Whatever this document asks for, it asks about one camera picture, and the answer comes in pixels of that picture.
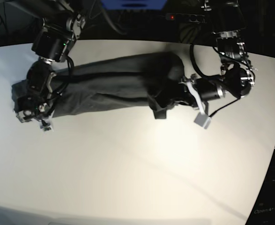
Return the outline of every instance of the black cloth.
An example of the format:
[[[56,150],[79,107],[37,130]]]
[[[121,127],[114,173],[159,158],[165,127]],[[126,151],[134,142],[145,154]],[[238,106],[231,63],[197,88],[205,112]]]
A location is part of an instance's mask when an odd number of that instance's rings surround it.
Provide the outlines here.
[[[77,66],[72,78],[62,70],[52,80],[53,89],[71,81],[59,98],[54,117],[149,106],[168,82],[184,76],[182,60],[171,52],[135,55]],[[26,81],[12,86],[12,99],[26,95]]]

